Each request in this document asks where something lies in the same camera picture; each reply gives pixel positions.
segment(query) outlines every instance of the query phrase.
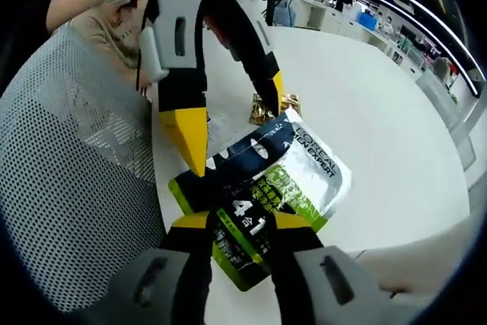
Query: mesh chair back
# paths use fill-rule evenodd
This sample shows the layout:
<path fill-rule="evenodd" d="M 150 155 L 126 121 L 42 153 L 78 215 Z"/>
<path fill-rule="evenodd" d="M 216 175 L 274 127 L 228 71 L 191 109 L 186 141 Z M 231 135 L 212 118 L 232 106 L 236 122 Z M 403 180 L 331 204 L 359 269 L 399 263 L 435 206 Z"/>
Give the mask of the mesh chair back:
<path fill-rule="evenodd" d="M 99 300 L 118 269 L 161 242 L 150 112 L 70 27 L 0 99 L 0 213 L 61 311 Z"/>

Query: green label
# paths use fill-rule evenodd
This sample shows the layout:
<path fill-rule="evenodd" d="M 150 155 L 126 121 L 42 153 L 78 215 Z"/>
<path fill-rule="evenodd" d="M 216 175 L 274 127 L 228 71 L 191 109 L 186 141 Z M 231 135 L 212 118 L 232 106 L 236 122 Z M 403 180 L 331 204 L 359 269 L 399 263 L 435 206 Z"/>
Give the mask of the green label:
<path fill-rule="evenodd" d="M 183 210 L 183 213 L 185 215 L 189 215 L 193 213 L 193 209 L 191 208 L 191 205 L 187 201 L 186 197 L 184 196 L 179 184 L 177 183 L 176 180 L 172 180 L 168 184 L 169 191 L 173 194 L 174 198 L 176 199 L 179 207 L 181 210 Z M 220 266 L 220 268 L 223 269 L 225 274 L 228 276 L 228 278 L 231 279 L 231 281 L 243 292 L 248 291 L 251 289 L 254 285 L 249 285 L 244 278 L 240 275 L 237 269 L 235 269 L 234 265 L 231 263 L 231 261 L 228 259 L 228 254 L 224 253 L 222 249 L 219 247 L 220 241 L 214 241 L 213 242 L 213 248 L 212 248 L 212 256 L 213 259 L 215 259 L 216 263 Z"/>
<path fill-rule="evenodd" d="M 281 211 L 284 201 L 277 187 L 269 184 L 269 180 L 261 177 L 250 186 L 254 202 L 258 202 L 268 212 Z"/>
<path fill-rule="evenodd" d="M 264 259 L 260 256 L 259 253 L 256 252 L 252 244 L 244 237 L 244 234 L 242 234 L 238 227 L 235 226 L 232 220 L 230 220 L 230 217 L 228 217 L 226 212 L 223 209 L 219 209 L 216 213 L 221 219 L 221 222 L 223 222 L 223 225 L 230 231 L 235 240 L 242 246 L 242 249 L 245 251 L 245 253 L 247 253 L 247 255 L 250 256 L 255 263 L 263 266 Z"/>
<path fill-rule="evenodd" d="M 326 218 L 320 215 L 311 201 L 303 194 L 301 188 L 291 179 L 286 170 L 276 165 L 266 171 L 265 175 L 267 180 L 281 193 L 281 206 L 287 203 L 299 216 L 311 224 L 315 232 L 318 232 L 326 224 Z M 259 194 L 265 196 L 266 192 L 262 191 Z"/>

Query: desk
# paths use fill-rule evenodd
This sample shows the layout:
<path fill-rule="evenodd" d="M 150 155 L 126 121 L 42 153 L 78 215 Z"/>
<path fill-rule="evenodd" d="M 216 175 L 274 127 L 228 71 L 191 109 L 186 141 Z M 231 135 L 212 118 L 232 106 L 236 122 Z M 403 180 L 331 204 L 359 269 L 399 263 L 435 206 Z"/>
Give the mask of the desk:
<path fill-rule="evenodd" d="M 372 46 L 376 46 L 380 51 L 388 55 L 389 57 L 392 56 L 392 49 L 396 49 L 396 43 L 392 41 L 389 37 L 384 36 L 382 33 L 377 32 L 376 30 L 369 30 L 368 28 L 362 27 L 365 32 L 369 34 L 368 44 Z"/>
<path fill-rule="evenodd" d="M 405 244 L 468 216 L 466 181 L 450 134 L 391 59 L 366 43 L 323 32 L 272 27 L 268 35 L 286 90 L 302 99 L 304 120 L 352 170 L 352 191 L 319 232 L 325 245 L 352 251 Z M 243 128 L 252 84 L 212 33 L 204 32 L 204 45 L 208 111 Z M 167 182 L 186 167 L 159 130 L 156 103 L 154 168 L 169 227 L 182 212 Z M 214 261 L 212 269 L 208 324 L 280 324 L 270 279 L 243 293 Z"/>
<path fill-rule="evenodd" d="M 296 12 L 295 27 L 312 28 L 328 33 L 339 32 L 343 19 L 341 11 L 314 0 L 296 0 L 293 9 Z"/>

